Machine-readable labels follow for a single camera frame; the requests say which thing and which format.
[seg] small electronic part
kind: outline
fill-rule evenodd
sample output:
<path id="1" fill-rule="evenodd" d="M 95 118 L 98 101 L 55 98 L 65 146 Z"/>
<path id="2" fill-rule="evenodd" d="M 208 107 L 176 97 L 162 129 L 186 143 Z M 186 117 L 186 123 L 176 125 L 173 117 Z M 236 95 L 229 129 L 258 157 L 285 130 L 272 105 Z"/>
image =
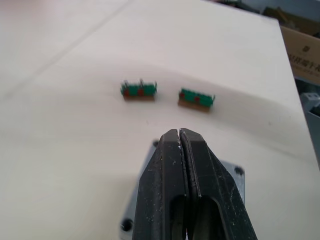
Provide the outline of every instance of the small electronic part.
<path id="1" fill-rule="evenodd" d="M 182 88 L 179 92 L 178 105 L 202 112 L 209 112 L 210 107 L 214 104 L 215 98 L 215 95 L 205 95 Z"/>
<path id="2" fill-rule="evenodd" d="M 121 94 L 125 100 L 154 101 L 157 92 L 157 83 L 144 83 L 140 79 L 138 84 L 129 84 L 124 81 L 121 84 Z"/>

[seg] red component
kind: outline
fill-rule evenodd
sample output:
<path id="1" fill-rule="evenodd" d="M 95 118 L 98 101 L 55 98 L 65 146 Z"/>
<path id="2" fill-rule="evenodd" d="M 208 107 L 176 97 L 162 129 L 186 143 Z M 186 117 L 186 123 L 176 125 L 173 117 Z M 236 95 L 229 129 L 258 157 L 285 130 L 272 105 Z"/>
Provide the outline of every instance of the red component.
<path id="1" fill-rule="evenodd" d="M 145 95 L 145 91 L 143 88 L 138 89 L 138 96 L 144 96 Z"/>
<path id="2" fill-rule="evenodd" d="M 128 89 L 128 88 L 126 88 L 126 89 L 123 91 L 123 95 L 126 96 L 126 97 L 130 96 L 130 92 L 129 92 L 129 89 Z"/>

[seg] bolt hole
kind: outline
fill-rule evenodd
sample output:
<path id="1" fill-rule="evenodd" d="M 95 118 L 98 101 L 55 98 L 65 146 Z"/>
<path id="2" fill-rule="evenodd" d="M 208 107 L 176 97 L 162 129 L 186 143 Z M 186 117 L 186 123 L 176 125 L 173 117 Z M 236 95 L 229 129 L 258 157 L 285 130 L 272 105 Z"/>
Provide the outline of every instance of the bolt hole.
<path id="1" fill-rule="evenodd" d="M 245 173 L 245 171 L 244 171 L 241 167 L 239 167 L 239 166 L 236 166 L 236 167 L 234 168 L 234 171 L 235 171 L 236 174 L 238 174 L 238 175 L 240 175 L 240 176 L 242 176 L 242 175 Z"/>
<path id="2" fill-rule="evenodd" d="M 125 231 L 125 232 L 129 232 L 129 231 L 132 229 L 133 224 L 134 224 L 134 223 L 132 222 L 131 219 L 126 218 L 126 219 L 124 219 L 124 220 L 122 221 L 122 223 L 121 223 L 121 229 L 122 229 L 123 231 Z"/>
<path id="3" fill-rule="evenodd" d="M 159 144 L 159 140 L 154 140 L 154 141 L 152 142 L 152 144 L 153 144 L 153 146 L 157 147 L 158 144 Z"/>

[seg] white table surface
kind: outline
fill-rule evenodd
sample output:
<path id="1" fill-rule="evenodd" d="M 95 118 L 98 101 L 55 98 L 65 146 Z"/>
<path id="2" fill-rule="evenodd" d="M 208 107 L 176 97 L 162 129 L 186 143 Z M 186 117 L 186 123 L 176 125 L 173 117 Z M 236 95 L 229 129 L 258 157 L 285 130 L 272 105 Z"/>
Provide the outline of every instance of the white table surface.
<path id="1" fill-rule="evenodd" d="M 0 2 L 0 239 L 118 239 L 151 141 L 245 169 L 259 240 L 316 240 L 320 173 L 275 20 L 197 0 Z M 123 101 L 124 79 L 158 83 Z M 181 87 L 216 94 L 210 114 Z"/>

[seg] cardboard box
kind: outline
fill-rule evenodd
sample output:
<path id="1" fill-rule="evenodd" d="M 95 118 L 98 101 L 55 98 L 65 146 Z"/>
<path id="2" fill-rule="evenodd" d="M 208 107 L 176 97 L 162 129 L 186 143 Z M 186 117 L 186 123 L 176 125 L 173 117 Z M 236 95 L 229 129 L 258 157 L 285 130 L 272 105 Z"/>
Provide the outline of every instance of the cardboard box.
<path id="1" fill-rule="evenodd" d="M 263 15 L 278 19 L 280 25 L 285 27 L 291 26 L 291 29 L 297 30 L 298 32 L 304 34 L 313 36 L 316 33 L 320 32 L 319 22 L 290 14 L 288 12 L 283 11 L 279 7 L 277 9 L 267 7 L 264 10 Z"/>
<path id="2" fill-rule="evenodd" d="M 320 39 L 284 26 L 281 31 L 293 75 L 320 85 Z"/>

